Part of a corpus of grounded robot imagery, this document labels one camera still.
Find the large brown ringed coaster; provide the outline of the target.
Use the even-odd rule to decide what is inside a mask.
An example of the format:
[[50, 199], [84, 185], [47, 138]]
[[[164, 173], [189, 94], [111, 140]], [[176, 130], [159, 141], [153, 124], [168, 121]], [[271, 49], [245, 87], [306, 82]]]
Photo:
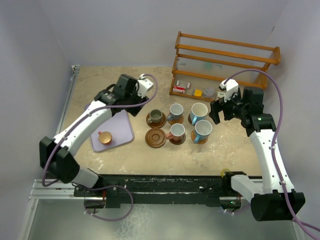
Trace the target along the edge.
[[151, 118], [150, 118], [150, 114], [148, 113], [146, 118], [145, 118], [146, 124], [150, 127], [150, 128], [162, 128], [167, 121], [167, 117], [166, 115], [162, 112], [162, 117], [161, 117], [161, 121], [158, 123], [154, 123], [151, 122]]

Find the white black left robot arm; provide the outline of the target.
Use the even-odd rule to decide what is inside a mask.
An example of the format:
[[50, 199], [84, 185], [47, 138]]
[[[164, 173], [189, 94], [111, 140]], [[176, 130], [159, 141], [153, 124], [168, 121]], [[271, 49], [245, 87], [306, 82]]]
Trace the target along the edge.
[[138, 79], [121, 74], [117, 83], [101, 90], [87, 109], [69, 127], [53, 138], [44, 137], [39, 142], [40, 166], [43, 168], [42, 185], [54, 184], [46, 180], [47, 174], [55, 181], [83, 186], [91, 196], [98, 196], [106, 186], [103, 177], [81, 167], [75, 160], [79, 148], [103, 123], [122, 110], [136, 116], [152, 98], [151, 89], [158, 90], [157, 79], [149, 80], [144, 73]]

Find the large brown grooved coaster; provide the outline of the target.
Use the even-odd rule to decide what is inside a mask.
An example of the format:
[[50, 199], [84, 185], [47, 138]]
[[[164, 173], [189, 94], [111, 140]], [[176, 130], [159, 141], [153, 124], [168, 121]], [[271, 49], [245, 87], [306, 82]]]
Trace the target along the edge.
[[145, 141], [152, 148], [162, 147], [166, 140], [166, 134], [160, 128], [151, 128], [145, 134]]

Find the light orange wood coaster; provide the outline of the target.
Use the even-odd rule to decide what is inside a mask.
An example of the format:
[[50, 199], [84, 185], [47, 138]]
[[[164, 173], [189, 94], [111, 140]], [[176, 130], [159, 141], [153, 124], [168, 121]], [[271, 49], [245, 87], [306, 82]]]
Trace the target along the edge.
[[208, 135], [198, 134], [195, 130], [191, 132], [190, 137], [194, 144], [199, 144], [199, 145], [205, 144], [209, 138]]

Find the teal blue cup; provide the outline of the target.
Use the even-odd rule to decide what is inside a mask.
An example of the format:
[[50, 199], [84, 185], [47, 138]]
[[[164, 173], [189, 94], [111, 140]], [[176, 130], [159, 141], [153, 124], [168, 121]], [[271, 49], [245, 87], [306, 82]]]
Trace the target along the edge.
[[167, 116], [167, 121], [178, 121], [184, 112], [184, 108], [179, 103], [174, 103], [169, 108], [169, 114]]

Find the light blue mug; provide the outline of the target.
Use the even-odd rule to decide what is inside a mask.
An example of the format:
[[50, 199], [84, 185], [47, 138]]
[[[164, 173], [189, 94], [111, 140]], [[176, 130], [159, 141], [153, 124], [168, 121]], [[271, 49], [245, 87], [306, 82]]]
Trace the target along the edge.
[[204, 103], [197, 102], [191, 107], [190, 117], [193, 123], [204, 120], [208, 114], [208, 108]]

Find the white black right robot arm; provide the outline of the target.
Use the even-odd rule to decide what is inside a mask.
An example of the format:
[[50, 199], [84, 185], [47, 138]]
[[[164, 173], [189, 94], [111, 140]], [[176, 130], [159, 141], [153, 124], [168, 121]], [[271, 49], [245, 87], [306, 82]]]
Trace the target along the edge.
[[249, 203], [254, 219], [261, 221], [292, 220], [293, 214], [305, 204], [302, 192], [291, 183], [277, 145], [273, 140], [277, 127], [271, 114], [264, 113], [264, 92], [259, 87], [239, 87], [227, 90], [224, 97], [210, 103], [209, 116], [217, 125], [219, 113], [229, 121], [239, 119], [256, 152], [262, 186], [258, 186], [243, 172], [230, 172], [223, 177], [222, 190], [228, 196], [241, 194]]

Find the orange brown cup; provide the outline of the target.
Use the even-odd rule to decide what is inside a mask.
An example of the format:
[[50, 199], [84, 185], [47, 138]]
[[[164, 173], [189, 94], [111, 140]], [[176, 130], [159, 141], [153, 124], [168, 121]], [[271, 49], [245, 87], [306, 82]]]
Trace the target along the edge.
[[98, 132], [98, 141], [103, 145], [109, 145], [112, 142], [112, 134], [108, 131]]

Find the red handled white cup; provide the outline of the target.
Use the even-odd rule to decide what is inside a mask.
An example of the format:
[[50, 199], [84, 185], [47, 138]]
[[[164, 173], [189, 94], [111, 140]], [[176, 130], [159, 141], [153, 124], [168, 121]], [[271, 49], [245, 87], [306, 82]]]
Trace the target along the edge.
[[166, 139], [180, 141], [185, 134], [185, 127], [180, 123], [175, 123], [171, 126], [170, 132], [166, 135]]

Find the dark walnut coaster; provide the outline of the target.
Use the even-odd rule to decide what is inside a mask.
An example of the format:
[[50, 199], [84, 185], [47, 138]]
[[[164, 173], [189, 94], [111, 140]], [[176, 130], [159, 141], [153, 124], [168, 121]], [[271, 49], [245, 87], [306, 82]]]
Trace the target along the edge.
[[179, 140], [174, 140], [173, 138], [169, 139], [169, 141], [174, 145], [181, 145], [181, 144], [183, 144], [185, 142], [185, 140], [186, 140], [186, 135], [185, 134], [183, 136], [181, 136]]

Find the olive green cup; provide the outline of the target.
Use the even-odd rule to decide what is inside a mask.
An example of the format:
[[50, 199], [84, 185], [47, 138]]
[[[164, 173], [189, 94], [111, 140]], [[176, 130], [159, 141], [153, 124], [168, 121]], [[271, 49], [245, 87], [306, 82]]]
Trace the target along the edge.
[[157, 124], [160, 123], [163, 119], [163, 114], [160, 110], [158, 109], [153, 109], [152, 111], [149, 112], [149, 117], [147, 118], [147, 122], [152, 124]]

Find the dark wood coaster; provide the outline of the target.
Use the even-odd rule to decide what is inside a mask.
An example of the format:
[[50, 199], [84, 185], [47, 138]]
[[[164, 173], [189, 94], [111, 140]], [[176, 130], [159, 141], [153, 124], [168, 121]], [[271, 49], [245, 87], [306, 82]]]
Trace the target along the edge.
[[191, 114], [188, 115], [188, 122], [189, 122], [191, 125], [193, 125], [193, 126], [196, 124], [196, 122], [193, 122], [193, 121], [191, 120]]

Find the large blue mug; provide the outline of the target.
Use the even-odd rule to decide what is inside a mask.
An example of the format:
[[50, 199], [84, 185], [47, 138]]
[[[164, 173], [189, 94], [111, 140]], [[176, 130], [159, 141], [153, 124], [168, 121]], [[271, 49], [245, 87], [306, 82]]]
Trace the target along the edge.
[[213, 126], [207, 120], [200, 120], [195, 124], [194, 130], [200, 135], [210, 136], [213, 130]]

